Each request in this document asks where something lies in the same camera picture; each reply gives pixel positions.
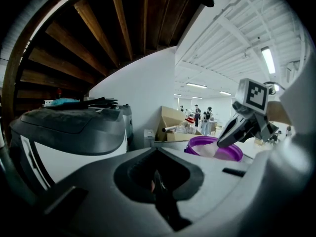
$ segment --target blue cloth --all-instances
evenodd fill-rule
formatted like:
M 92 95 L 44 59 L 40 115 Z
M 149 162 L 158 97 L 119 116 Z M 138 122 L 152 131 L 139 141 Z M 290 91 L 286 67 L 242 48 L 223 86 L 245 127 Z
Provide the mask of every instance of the blue cloth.
M 73 99 L 73 98 L 59 98 L 59 99 L 55 99 L 51 103 L 51 105 L 62 105 L 63 103 L 73 103 L 73 102 L 79 102 L 79 100 Z

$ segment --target fluorescent light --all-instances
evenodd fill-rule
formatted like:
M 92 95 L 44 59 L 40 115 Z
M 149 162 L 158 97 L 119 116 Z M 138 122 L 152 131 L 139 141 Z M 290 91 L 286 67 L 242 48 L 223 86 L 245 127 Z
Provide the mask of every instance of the fluorescent light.
M 219 93 L 222 93 L 222 94 L 224 94 L 224 95 L 229 95 L 229 96 L 231 96 L 231 93 L 227 93 L 227 92 L 224 92 L 224 91 L 220 91 Z
M 262 55 L 266 60 L 266 64 L 268 66 L 268 70 L 270 74 L 274 74 L 276 72 L 275 64 L 273 62 L 271 51 L 268 47 L 261 49 Z
M 198 84 L 194 84 L 194 83 L 187 83 L 188 86 L 194 86 L 194 87 L 199 87 L 199 88 L 203 88 L 206 89 L 207 87 L 204 85 L 198 85 Z

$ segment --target red object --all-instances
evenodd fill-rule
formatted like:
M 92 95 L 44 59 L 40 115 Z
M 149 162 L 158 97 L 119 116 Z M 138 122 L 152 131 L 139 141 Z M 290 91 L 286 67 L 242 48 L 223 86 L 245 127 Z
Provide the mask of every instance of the red object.
M 58 98 L 60 98 L 61 97 L 61 94 L 63 93 L 63 91 L 61 90 L 61 89 L 58 89 L 57 90 L 57 96 L 58 96 Z
M 191 124 L 193 124 L 195 120 L 196 120 L 196 119 L 193 118 L 193 117 L 187 117 L 187 118 L 186 118 L 186 121 L 189 122 L 189 123 L 191 123 Z

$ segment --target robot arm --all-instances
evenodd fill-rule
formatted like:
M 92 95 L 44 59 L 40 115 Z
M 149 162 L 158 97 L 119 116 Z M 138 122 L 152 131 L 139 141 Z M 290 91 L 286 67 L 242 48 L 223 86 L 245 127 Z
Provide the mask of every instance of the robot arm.
M 226 124 L 218 138 L 220 148 L 245 142 L 251 137 L 267 141 L 278 127 L 268 121 L 269 88 L 251 79 L 242 79 L 236 93 L 233 108 L 236 114 Z

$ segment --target person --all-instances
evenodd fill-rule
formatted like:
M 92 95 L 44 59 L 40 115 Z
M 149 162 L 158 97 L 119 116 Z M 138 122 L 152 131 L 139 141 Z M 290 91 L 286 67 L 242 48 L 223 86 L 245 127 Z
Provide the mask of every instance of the person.
M 196 119 L 196 127 L 198 127 L 198 120 L 199 120 L 199 117 L 201 115 L 201 110 L 198 108 L 198 105 L 195 105 L 196 107 L 196 112 L 195 112 L 195 119 Z
M 286 136 L 286 137 L 291 137 L 291 135 L 292 135 L 291 126 L 288 126 L 288 127 L 286 128 L 286 134 L 285 134 L 285 136 Z
M 209 132 L 209 120 L 212 117 L 212 107 L 208 107 L 207 111 L 203 113 L 202 117 L 202 134 L 204 136 L 208 135 Z
M 279 132 L 275 133 L 275 134 L 268 140 L 268 142 L 270 142 L 270 144 L 271 144 L 272 146 L 275 146 L 275 145 L 277 144 L 277 142 L 280 141 L 279 138 L 278 138 L 278 135 L 279 135 L 279 134 L 280 134 Z

